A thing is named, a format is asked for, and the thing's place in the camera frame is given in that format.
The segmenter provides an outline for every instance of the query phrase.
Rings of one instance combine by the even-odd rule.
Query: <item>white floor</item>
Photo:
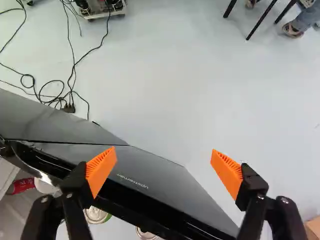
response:
[[[3,10],[17,5],[0,1]],[[103,47],[77,67],[75,88],[90,102],[90,119],[186,165],[237,224],[242,214],[210,167],[212,148],[249,163],[268,181],[269,196],[294,199],[304,219],[319,213],[320,33],[310,29],[295,40],[279,34],[298,7],[273,25],[289,2],[279,0],[246,41],[270,0],[251,11],[239,0],[227,20],[227,0],[128,1],[127,16],[110,21]],[[72,59],[62,4],[43,0],[27,10],[0,62],[35,75],[38,90],[66,81]],[[22,12],[0,16],[0,46],[22,19]],[[79,21],[83,37],[71,17],[77,59],[105,33],[104,20]],[[20,78],[0,67],[0,79],[18,85]],[[76,107],[85,118],[86,104]]]

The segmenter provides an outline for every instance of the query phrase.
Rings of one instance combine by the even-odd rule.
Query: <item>chair leg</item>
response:
[[[254,28],[251,30],[251,32],[249,33],[249,35],[246,37],[246,40],[249,40],[251,38],[251,36],[255,33],[255,31],[257,30],[257,28],[260,26],[260,24],[262,23],[262,21],[265,19],[265,17],[268,15],[268,13],[270,12],[270,10],[272,9],[272,7],[276,4],[278,0],[272,0],[272,2],[270,3],[270,5],[267,7],[267,9],[264,11],[264,13],[262,14],[262,16],[260,17],[259,21],[256,23],[256,25],[254,26]]]
[[[227,17],[229,17],[229,14],[231,13],[232,9],[234,8],[235,4],[236,4],[237,0],[231,0],[231,2],[229,3],[228,8],[226,9],[225,13],[223,14],[223,17],[226,19]]]
[[[286,13],[290,10],[290,8],[293,7],[293,5],[295,5],[297,2],[297,0],[291,0],[289,2],[289,4],[285,7],[285,9],[282,11],[282,13],[278,16],[278,18],[274,21],[274,24],[277,24],[278,22],[280,22],[280,20],[284,17],[284,15],[286,15]]]

